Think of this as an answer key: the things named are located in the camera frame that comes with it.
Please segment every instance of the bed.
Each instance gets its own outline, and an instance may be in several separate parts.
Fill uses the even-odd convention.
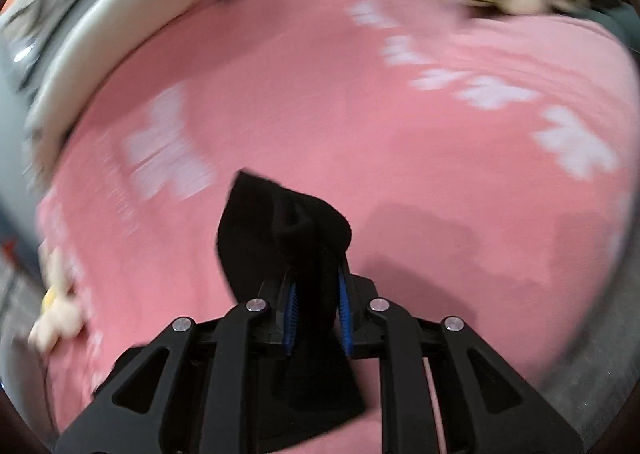
[[[382,295],[460,315],[549,383],[620,259],[639,103],[629,54],[586,21],[201,0],[95,92],[38,211],[88,317],[49,358],[59,428],[125,349],[234,304],[214,243],[242,168],[340,210]],[[371,410],[300,452],[379,450],[376,366],[355,369]]]

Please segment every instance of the blue object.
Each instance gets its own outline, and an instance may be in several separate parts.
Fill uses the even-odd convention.
[[[296,344],[296,333],[298,331],[298,293],[296,285],[289,288],[289,298],[287,307],[284,310],[284,337],[282,339],[287,355],[293,351]]]
[[[344,353],[350,357],[353,351],[353,321],[351,320],[351,308],[349,306],[349,296],[347,294],[347,283],[344,280],[342,267],[338,267],[338,292],[340,300],[338,302],[338,315],[340,316],[340,334],[342,336],[342,347]]]

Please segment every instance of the pink fabric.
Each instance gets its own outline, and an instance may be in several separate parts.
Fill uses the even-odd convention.
[[[232,304],[214,244],[247,167],[327,200],[351,269],[414,315],[461,315],[530,380],[623,235],[639,96],[625,50],[559,16],[453,0],[206,0],[126,60],[69,142],[40,224],[89,315],[50,359],[65,428],[126,348]],[[378,452],[366,417],[296,452]]]

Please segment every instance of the yellow plush toy part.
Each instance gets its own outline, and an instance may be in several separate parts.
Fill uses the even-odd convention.
[[[84,326],[84,316],[76,297],[70,293],[71,283],[65,274],[62,251],[50,254],[43,243],[38,251],[45,284],[49,288],[42,300],[41,315],[29,335],[29,344],[41,355],[49,354],[60,338],[77,337]]]

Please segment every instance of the pink blanket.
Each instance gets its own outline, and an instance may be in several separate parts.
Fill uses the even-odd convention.
[[[244,167],[334,205],[353,272],[414,315],[462,316],[536,380],[615,264],[635,70],[589,22],[454,5],[206,0],[116,70],[40,206],[89,317],[50,359],[60,427],[123,350],[232,306],[214,243]],[[375,362],[356,368],[375,407]],[[379,451],[376,410],[295,450],[350,447]]]

